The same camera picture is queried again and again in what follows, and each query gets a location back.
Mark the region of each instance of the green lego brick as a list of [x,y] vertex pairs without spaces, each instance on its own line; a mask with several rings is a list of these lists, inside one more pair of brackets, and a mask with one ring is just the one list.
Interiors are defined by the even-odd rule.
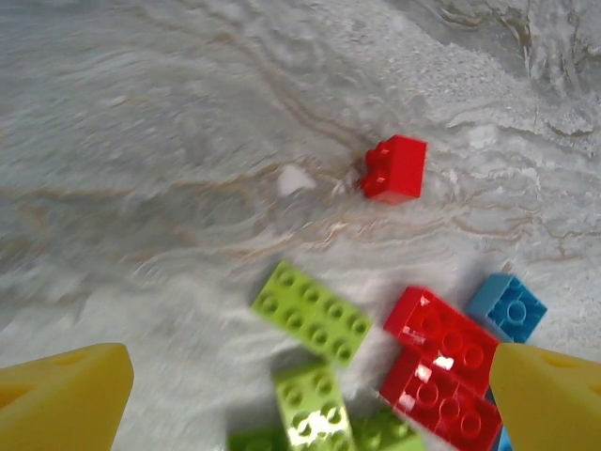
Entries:
[[[397,418],[389,408],[380,409],[376,416],[351,420],[355,446],[358,451],[425,451],[422,438],[409,427],[407,422]],[[332,451],[331,445],[324,443],[315,449]],[[261,428],[231,435],[227,440],[228,451],[288,451],[290,447],[284,430]]]
[[282,428],[261,428],[230,435],[228,451],[287,451],[288,441]]
[[348,366],[373,321],[361,310],[282,261],[253,310],[297,337],[309,350]]
[[422,437],[387,408],[351,422],[360,451],[425,451]]
[[329,365],[280,372],[273,382],[290,449],[356,450],[345,401]]

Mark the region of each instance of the lego brick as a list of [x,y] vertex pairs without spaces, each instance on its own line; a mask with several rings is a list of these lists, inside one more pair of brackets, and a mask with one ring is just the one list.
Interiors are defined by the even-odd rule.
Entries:
[[384,330],[449,371],[477,395],[485,394],[499,340],[431,291],[408,287]]
[[[389,408],[375,416],[351,420],[355,444],[359,451],[425,451],[420,435],[398,418]],[[332,449],[326,443],[323,448]],[[228,451],[287,451],[288,443],[282,428],[261,428],[230,435]],[[337,448],[332,451],[344,451]]]
[[125,346],[106,343],[0,369],[2,451],[108,451],[133,368]]
[[514,451],[514,447],[511,445],[511,440],[509,440],[509,434],[507,434],[507,429],[505,427],[501,429],[497,451]]
[[426,148],[423,141],[395,135],[368,150],[367,175],[360,182],[365,197],[389,204],[419,198]]
[[526,343],[547,308],[512,274],[491,274],[467,314],[501,341]]
[[494,404],[413,350],[401,353],[380,395],[459,451],[488,451],[501,428]]
[[373,322],[287,261],[277,266],[253,310],[315,354],[342,366],[350,364]]
[[329,365],[279,372],[273,382],[291,449],[356,449],[345,402]]
[[228,451],[287,451],[288,442],[281,427],[248,430],[227,438]]
[[601,449],[601,364],[501,343],[490,386],[514,449]]
[[420,435],[388,408],[351,425],[360,451],[425,451]]

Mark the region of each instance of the lego stud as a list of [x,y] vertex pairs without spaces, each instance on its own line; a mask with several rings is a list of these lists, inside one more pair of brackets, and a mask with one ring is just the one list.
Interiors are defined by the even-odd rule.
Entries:
[[385,161],[391,152],[388,148],[385,148],[383,144],[378,144],[376,148],[367,150],[365,153],[365,164],[367,166],[375,166]]
[[459,331],[448,331],[442,338],[442,350],[450,355],[457,354],[463,348],[463,336]]
[[352,316],[348,320],[348,324],[350,326],[350,330],[357,335],[363,335],[367,332],[367,323],[364,319],[360,319],[359,317]]
[[326,302],[326,312],[333,319],[339,319],[345,313],[345,309],[336,300],[330,299]]
[[371,192],[378,189],[379,186],[386,182],[386,174],[384,171],[375,170],[371,174],[365,176],[361,180],[361,189],[365,192]]
[[288,385],[283,389],[284,401],[290,407],[299,407],[302,403],[302,391],[294,385]]
[[511,301],[507,305],[507,322],[513,326],[521,326],[526,319],[526,305],[522,301]]
[[305,412],[297,413],[292,418],[292,426],[301,437],[309,437],[312,433],[309,415]]
[[482,419],[476,412],[469,412],[461,418],[461,433],[468,439],[475,439],[482,428]]
[[378,425],[365,423],[362,425],[361,433],[361,449],[377,450],[382,442],[382,434]]
[[328,341],[328,333],[321,326],[314,326],[311,329],[311,341],[318,346],[323,346]]
[[280,283],[280,285],[290,288],[294,284],[294,274],[287,270],[282,270],[277,275],[277,281]]
[[350,442],[342,431],[336,432],[331,436],[331,450],[332,451],[349,451]]
[[459,403],[450,397],[442,400],[439,407],[440,417],[445,421],[453,421],[459,417]]
[[336,343],[334,343],[333,350],[334,354],[336,354],[336,357],[338,357],[339,360],[346,361],[350,359],[351,350],[347,342],[338,340]]
[[391,415],[390,422],[390,432],[394,438],[402,439],[409,433],[409,425],[406,421]]
[[316,386],[317,392],[323,397],[326,397],[330,394],[332,386],[330,378],[328,376],[325,376],[323,374],[316,376],[314,384]]
[[254,439],[244,446],[244,451],[272,451],[273,446],[267,439]]
[[422,319],[422,331],[429,337],[437,336],[440,333],[440,318],[436,313],[430,313]]
[[326,418],[331,425],[339,425],[342,421],[340,409],[333,402],[329,402],[321,408],[321,415]]
[[319,301],[319,291],[310,285],[306,285],[302,288],[302,298],[307,303],[317,303]]
[[302,326],[302,315],[297,310],[289,310],[285,316],[285,323],[290,329],[300,329]]
[[479,346],[470,345],[463,353],[463,365],[467,368],[478,368],[485,360],[485,353]]
[[417,403],[424,409],[434,407],[439,400],[439,388],[431,382],[423,383],[417,389]]
[[270,294],[262,294],[259,298],[259,306],[261,310],[268,314],[273,314],[278,309],[278,300]]

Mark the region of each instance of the table surface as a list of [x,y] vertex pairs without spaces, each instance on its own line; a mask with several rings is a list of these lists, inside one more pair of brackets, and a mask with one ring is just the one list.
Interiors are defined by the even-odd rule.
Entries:
[[[307,359],[249,308],[282,258],[375,319],[351,414],[409,284],[461,307],[514,272],[548,307],[531,342],[600,360],[600,7],[522,3],[3,2],[0,365],[123,342],[115,451],[223,449]],[[366,201],[396,133],[429,143],[422,198]]]

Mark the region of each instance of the green duplo brick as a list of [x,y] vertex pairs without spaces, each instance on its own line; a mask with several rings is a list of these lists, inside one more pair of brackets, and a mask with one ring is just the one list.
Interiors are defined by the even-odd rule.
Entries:
[[277,266],[253,310],[342,366],[350,364],[373,322],[287,261]]
[[390,409],[381,409],[374,417],[351,425],[360,451],[425,451],[422,437]]
[[282,428],[261,428],[230,435],[228,451],[287,451],[288,441]]
[[327,364],[273,376],[278,407],[292,450],[354,451],[345,401]]

